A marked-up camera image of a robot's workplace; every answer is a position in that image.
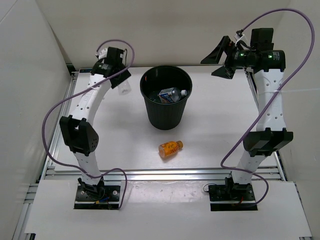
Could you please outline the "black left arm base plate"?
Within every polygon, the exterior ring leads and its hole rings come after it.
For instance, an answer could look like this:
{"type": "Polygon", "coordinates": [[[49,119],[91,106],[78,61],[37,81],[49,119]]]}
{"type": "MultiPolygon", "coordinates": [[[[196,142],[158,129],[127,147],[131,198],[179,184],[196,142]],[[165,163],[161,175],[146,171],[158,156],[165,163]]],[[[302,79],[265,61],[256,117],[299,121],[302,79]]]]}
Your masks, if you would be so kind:
{"type": "Polygon", "coordinates": [[[78,178],[73,208],[76,210],[118,210],[120,185],[105,185],[100,180],[97,185],[89,185],[78,178]]]}

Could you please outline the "clear bottle blue label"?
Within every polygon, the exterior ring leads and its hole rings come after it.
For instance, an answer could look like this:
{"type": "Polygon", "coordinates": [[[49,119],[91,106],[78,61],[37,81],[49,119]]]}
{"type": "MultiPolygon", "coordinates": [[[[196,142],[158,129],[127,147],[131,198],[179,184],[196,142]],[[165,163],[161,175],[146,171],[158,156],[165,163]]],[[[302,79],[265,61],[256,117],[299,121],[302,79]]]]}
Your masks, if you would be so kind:
{"type": "Polygon", "coordinates": [[[130,86],[130,83],[127,79],[118,79],[118,94],[120,96],[127,95],[131,92],[132,88],[130,86]]]}

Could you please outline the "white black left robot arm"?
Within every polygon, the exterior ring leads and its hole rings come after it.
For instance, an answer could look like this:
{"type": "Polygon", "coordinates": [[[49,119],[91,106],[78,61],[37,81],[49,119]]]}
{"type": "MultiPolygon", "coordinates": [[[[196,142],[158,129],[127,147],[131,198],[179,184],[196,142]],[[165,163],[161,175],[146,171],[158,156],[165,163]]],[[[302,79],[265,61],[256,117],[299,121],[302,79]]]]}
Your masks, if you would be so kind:
{"type": "Polygon", "coordinates": [[[79,103],[69,116],[63,116],[59,120],[64,143],[74,154],[79,167],[84,170],[78,182],[82,190],[95,201],[104,197],[105,188],[95,155],[99,136],[93,128],[94,118],[106,92],[126,81],[131,74],[126,70],[102,84],[99,82],[126,68],[123,64],[125,52],[108,47],[97,53],[98,61],[90,72],[88,91],[81,95],[79,103]]]}

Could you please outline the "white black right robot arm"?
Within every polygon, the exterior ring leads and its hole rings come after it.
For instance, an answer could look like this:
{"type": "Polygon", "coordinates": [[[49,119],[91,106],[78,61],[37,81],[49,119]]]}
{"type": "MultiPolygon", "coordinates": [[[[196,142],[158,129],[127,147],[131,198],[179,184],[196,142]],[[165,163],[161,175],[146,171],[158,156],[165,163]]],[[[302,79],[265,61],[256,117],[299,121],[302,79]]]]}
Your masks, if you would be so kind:
{"type": "Polygon", "coordinates": [[[235,41],[223,36],[202,64],[216,64],[223,54],[223,66],[212,72],[212,76],[232,79],[236,70],[243,69],[248,82],[253,84],[252,94],[256,98],[258,117],[240,138],[244,152],[225,184],[214,187],[216,196],[236,200],[252,186],[252,177],[260,164],[273,152],[280,150],[293,140],[294,134],[287,130],[280,87],[284,83],[286,55],[275,50],[273,28],[255,28],[251,32],[250,44],[241,31],[235,41]]]}

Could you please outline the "clear bottle white orange label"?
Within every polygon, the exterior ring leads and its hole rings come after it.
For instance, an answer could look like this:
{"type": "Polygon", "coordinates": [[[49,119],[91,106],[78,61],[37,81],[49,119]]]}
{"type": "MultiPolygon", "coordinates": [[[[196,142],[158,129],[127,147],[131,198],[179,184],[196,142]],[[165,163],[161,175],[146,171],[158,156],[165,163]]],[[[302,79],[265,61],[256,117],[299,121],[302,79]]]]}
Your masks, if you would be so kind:
{"type": "Polygon", "coordinates": [[[173,104],[186,97],[187,90],[180,90],[177,87],[163,89],[159,92],[158,97],[162,104],[173,104]]]}

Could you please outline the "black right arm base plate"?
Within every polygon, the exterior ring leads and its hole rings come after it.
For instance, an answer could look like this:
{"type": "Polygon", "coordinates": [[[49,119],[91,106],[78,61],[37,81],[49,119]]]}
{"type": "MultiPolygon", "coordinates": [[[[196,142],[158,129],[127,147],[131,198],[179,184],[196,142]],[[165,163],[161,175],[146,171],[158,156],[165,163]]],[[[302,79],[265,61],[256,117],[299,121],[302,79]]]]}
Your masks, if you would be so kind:
{"type": "Polygon", "coordinates": [[[224,184],[206,184],[203,191],[209,194],[211,212],[258,210],[251,183],[237,184],[231,178],[226,178],[224,184]]]}

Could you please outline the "orange juice bottle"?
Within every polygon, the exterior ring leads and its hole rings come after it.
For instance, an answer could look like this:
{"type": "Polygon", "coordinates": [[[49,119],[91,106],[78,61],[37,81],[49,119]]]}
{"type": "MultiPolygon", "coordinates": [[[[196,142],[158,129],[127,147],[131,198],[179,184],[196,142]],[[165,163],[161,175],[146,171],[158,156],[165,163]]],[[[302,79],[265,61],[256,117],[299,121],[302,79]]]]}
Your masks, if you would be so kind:
{"type": "Polygon", "coordinates": [[[180,140],[169,141],[158,146],[158,153],[161,158],[165,159],[171,155],[176,154],[183,148],[183,146],[183,142],[180,140]]]}

